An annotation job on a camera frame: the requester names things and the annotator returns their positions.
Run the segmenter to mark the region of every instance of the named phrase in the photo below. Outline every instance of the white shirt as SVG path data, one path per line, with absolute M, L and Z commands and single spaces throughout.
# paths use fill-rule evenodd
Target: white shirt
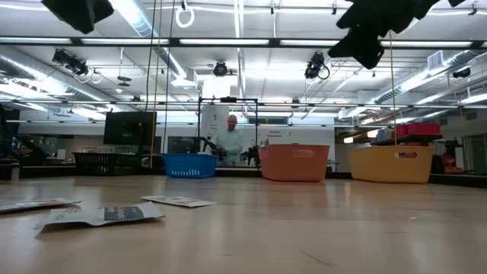
M 227 157 L 224 161 L 239 161 L 240 153 L 244 145 L 244 133 L 238 129 L 228 131 L 228 129 L 220 130 L 213 138 L 215 145 L 221 145 L 227 152 Z

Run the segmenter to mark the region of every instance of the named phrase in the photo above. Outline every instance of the blue basket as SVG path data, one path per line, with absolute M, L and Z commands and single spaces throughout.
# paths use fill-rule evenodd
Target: blue basket
M 206 178 L 215 175 L 218 157 L 164 153 L 166 175 L 175 178 Z

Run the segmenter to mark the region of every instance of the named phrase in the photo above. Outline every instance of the shelf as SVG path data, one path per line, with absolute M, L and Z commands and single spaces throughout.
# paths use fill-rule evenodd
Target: shelf
M 442 138 L 442 135 L 407 135 L 397 137 L 397 144 L 401 142 L 421 142 L 422 144 L 428 144 L 429 142 Z M 394 139 L 371 142 L 371 145 L 394 145 Z

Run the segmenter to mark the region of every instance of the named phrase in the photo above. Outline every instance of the orange basket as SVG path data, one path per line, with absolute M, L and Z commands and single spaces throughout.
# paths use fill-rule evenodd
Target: orange basket
M 328 145 L 270 145 L 259 150 L 262 175 L 277 181 L 325 179 Z
M 350 170 L 356 180 L 378 183 L 427 183 L 432 147 L 379 146 L 349 151 Z

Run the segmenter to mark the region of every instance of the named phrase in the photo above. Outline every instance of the overhead beam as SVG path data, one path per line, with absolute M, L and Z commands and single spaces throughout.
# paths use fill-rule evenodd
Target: overhead beam
M 126 37 L 19 37 L 0 36 L 0 45 L 11 46 L 92 46 L 92 47 L 154 47 L 158 43 L 170 47 L 226 47 L 226 48 L 298 48 L 330 49 L 338 40 L 296 39 L 296 38 L 198 38 L 169 37 L 152 40 Z M 393 49 L 487 49 L 487 40 L 393 40 Z

